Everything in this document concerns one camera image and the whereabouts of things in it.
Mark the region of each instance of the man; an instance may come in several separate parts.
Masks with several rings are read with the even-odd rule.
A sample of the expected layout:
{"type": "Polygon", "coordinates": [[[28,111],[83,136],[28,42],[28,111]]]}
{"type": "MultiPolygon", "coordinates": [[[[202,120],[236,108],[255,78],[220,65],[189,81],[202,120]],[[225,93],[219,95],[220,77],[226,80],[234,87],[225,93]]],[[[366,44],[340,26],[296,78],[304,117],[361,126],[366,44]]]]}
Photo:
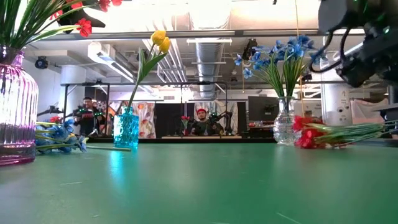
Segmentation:
{"type": "Polygon", "coordinates": [[[207,119],[207,112],[205,109],[197,110],[197,116],[199,121],[194,123],[194,125],[192,126],[192,134],[198,136],[212,136],[224,134],[224,129],[220,124],[210,124],[210,121],[207,119]]]}
{"type": "Polygon", "coordinates": [[[93,106],[93,100],[90,97],[84,97],[83,108],[74,111],[75,126],[80,125],[80,134],[82,136],[89,136],[95,129],[100,129],[100,124],[105,123],[103,115],[95,116],[98,113],[100,111],[93,106]]]}

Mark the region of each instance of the yellow tulip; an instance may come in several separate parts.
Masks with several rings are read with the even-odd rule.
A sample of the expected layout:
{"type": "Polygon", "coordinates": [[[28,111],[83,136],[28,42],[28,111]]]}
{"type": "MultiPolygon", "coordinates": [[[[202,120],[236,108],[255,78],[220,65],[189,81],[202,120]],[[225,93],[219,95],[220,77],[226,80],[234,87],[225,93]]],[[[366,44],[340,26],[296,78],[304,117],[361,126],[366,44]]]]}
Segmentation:
{"type": "Polygon", "coordinates": [[[164,30],[157,30],[150,37],[153,43],[158,46],[160,46],[163,43],[163,40],[165,38],[166,38],[166,31],[164,30]]]}
{"type": "Polygon", "coordinates": [[[171,44],[171,40],[168,37],[166,37],[163,40],[163,43],[159,46],[159,50],[163,53],[167,53],[169,51],[170,44],[171,44]]]}

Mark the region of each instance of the blue glass vase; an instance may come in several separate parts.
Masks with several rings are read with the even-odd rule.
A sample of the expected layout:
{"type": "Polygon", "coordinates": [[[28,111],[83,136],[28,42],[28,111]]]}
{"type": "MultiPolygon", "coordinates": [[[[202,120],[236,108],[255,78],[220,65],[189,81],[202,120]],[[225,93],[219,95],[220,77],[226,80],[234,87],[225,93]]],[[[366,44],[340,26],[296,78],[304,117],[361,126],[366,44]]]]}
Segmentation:
{"type": "Polygon", "coordinates": [[[139,117],[133,115],[132,107],[122,107],[122,114],[114,117],[113,144],[115,147],[136,148],[139,136],[139,117]]]}

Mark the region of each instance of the green table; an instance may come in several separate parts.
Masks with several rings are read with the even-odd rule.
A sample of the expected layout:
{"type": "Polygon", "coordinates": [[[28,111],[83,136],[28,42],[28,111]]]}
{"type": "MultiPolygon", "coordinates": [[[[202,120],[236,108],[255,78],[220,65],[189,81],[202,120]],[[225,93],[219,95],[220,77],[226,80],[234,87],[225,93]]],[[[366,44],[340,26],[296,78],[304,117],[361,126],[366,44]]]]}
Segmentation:
{"type": "Polygon", "coordinates": [[[398,150],[374,146],[90,149],[0,168],[0,223],[396,224],[397,171],[398,150]]]}

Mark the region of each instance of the vase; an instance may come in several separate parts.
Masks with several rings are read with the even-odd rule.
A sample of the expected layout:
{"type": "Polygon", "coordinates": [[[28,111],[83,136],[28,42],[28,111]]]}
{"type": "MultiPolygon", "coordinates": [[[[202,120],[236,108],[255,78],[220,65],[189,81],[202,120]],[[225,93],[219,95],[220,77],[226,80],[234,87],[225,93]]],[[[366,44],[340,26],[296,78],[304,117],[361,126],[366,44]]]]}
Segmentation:
{"type": "Polygon", "coordinates": [[[293,97],[280,97],[278,101],[279,113],[274,121],[274,139],[278,144],[292,146],[297,138],[297,133],[293,131],[293,97]]]}
{"type": "Polygon", "coordinates": [[[39,89],[22,69],[24,53],[0,45],[0,166],[35,159],[39,89]]]}
{"type": "Polygon", "coordinates": [[[132,107],[122,107],[122,114],[114,117],[113,144],[115,147],[135,149],[138,146],[139,117],[132,107]]]}

